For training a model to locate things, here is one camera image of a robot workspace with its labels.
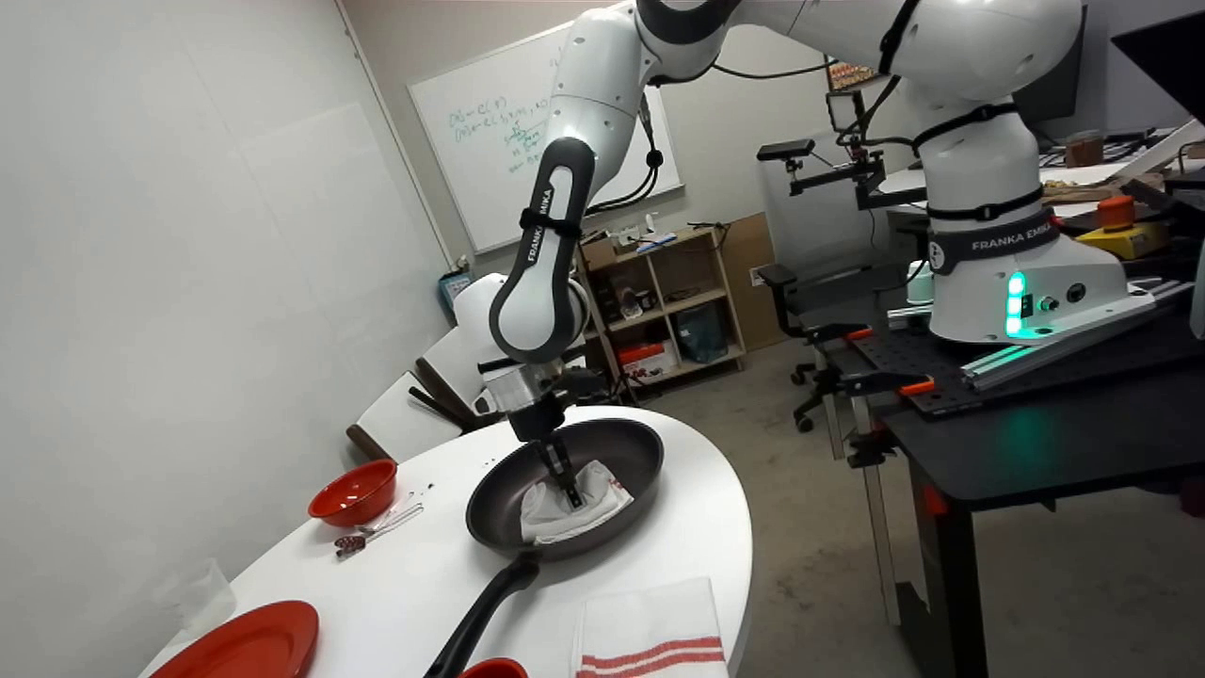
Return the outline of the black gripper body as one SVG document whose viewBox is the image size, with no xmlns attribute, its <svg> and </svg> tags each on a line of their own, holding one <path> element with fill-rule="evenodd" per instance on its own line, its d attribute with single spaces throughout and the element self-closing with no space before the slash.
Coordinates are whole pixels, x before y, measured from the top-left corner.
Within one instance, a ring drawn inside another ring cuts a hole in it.
<svg viewBox="0 0 1205 678">
<path fill-rule="evenodd" d="M 524 362 L 482 362 L 482 388 L 489 404 L 507 417 L 513 433 L 533 447 L 549 472 L 549 477 L 576 494 L 576 467 L 556 437 L 565 427 L 565 399 L 556 397 L 552 366 L 524 366 Z"/>
</svg>

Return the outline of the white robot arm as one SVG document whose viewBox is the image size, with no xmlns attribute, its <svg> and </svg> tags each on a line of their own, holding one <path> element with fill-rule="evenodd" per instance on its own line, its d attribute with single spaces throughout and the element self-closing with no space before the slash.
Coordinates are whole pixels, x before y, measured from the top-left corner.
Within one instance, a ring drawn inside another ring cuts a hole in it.
<svg viewBox="0 0 1205 678">
<path fill-rule="evenodd" d="M 935 312 L 952 342 L 1020 342 L 1013 284 L 1033 269 L 1073 264 L 1040 188 L 1040 147 L 1018 94 L 1053 73 L 1080 30 L 1080 0 L 616 0 L 570 23 L 556 44 L 549 123 L 519 254 L 489 306 L 489 338 L 507 359 L 502 406 L 562 497 L 580 472 L 556 441 L 565 406 L 549 373 L 580 337 L 573 249 L 595 192 L 616 175 L 651 88 L 723 68 L 725 39 L 759 25 L 912 88 L 926 129 L 912 134 L 926 178 Z"/>
</svg>

